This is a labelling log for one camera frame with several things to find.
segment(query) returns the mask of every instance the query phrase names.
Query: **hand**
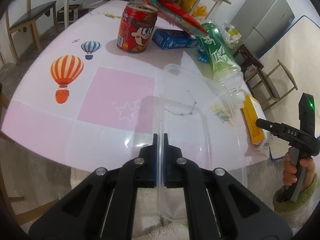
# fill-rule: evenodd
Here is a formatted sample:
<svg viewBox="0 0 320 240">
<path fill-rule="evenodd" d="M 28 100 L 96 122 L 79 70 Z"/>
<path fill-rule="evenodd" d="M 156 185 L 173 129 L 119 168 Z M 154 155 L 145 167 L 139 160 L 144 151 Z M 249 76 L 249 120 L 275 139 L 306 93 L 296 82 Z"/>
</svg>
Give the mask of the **hand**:
<svg viewBox="0 0 320 240">
<path fill-rule="evenodd" d="M 291 186 L 293 183 L 297 182 L 297 177 L 294 175 L 297 172 L 297 168 L 290 162 L 290 154 L 287 152 L 284 156 L 284 171 L 283 174 L 283 183 L 287 186 Z M 310 187 L 315 175 L 316 164 L 311 157 L 300 160 L 300 165 L 308 169 L 306 178 L 302 184 L 300 192 L 304 191 L 306 188 Z"/>
</svg>

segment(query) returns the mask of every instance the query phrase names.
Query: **fuzzy green cuff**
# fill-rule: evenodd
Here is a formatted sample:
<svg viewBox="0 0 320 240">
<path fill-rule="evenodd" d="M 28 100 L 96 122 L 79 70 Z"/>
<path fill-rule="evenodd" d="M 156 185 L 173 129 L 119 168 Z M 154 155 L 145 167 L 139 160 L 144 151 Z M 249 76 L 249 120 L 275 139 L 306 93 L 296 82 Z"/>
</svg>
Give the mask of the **fuzzy green cuff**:
<svg viewBox="0 0 320 240">
<path fill-rule="evenodd" d="M 312 184 L 298 195 L 296 202 L 291 200 L 283 202 L 285 189 L 283 186 L 273 196 L 273 207 L 277 213 L 289 213 L 295 211 L 307 203 L 316 190 L 317 174 L 314 175 Z"/>
</svg>

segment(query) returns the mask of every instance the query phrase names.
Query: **gray refrigerator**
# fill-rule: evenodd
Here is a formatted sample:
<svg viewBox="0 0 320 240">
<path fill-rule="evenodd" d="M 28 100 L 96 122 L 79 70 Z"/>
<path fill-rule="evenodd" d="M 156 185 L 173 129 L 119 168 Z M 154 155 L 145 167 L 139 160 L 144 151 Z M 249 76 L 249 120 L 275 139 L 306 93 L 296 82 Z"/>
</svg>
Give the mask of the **gray refrigerator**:
<svg viewBox="0 0 320 240">
<path fill-rule="evenodd" d="M 233 52 L 244 44 L 260 58 L 281 38 L 293 19 L 286 0 L 246 0 L 231 21 L 242 35 Z"/>
</svg>

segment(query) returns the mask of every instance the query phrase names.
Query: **star print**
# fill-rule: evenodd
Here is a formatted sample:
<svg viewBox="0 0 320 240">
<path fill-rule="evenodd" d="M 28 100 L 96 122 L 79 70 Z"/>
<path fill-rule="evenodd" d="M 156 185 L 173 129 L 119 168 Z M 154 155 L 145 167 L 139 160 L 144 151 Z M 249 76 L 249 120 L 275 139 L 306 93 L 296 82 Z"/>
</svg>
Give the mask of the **star print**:
<svg viewBox="0 0 320 240">
<path fill-rule="evenodd" d="M 141 109 L 141 102 L 140 102 L 139 99 L 137 101 L 134 101 L 133 105 L 134 105 L 134 108 L 140 108 Z"/>
<path fill-rule="evenodd" d="M 133 114 L 137 112 L 136 109 L 132 109 L 129 103 L 126 103 L 124 106 L 118 106 L 116 108 L 119 112 L 119 120 L 128 119 L 129 121 L 133 121 Z"/>
</svg>

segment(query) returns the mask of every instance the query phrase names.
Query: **metal screw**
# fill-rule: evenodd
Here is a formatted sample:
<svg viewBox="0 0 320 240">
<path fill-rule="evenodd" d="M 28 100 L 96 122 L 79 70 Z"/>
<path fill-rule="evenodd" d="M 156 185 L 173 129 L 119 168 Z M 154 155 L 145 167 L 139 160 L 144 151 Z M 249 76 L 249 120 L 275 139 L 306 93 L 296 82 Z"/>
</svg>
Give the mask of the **metal screw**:
<svg viewBox="0 0 320 240">
<path fill-rule="evenodd" d="M 217 168 L 215 169 L 214 173 L 217 174 L 218 176 L 223 176 L 226 172 L 222 168 Z"/>
<path fill-rule="evenodd" d="M 107 172 L 107 170 L 105 168 L 97 168 L 96 169 L 96 174 L 98 176 L 102 176 L 102 175 L 106 174 L 106 172 Z"/>
<path fill-rule="evenodd" d="M 178 158 L 177 159 L 177 164 L 186 164 L 187 160 L 185 158 Z"/>
<path fill-rule="evenodd" d="M 134 159 L 134 163 L 137 164 L 137 165 L 141 165 L 144 163 L 144 159 L 142 158 L 135 158 Z"/>
</svg>

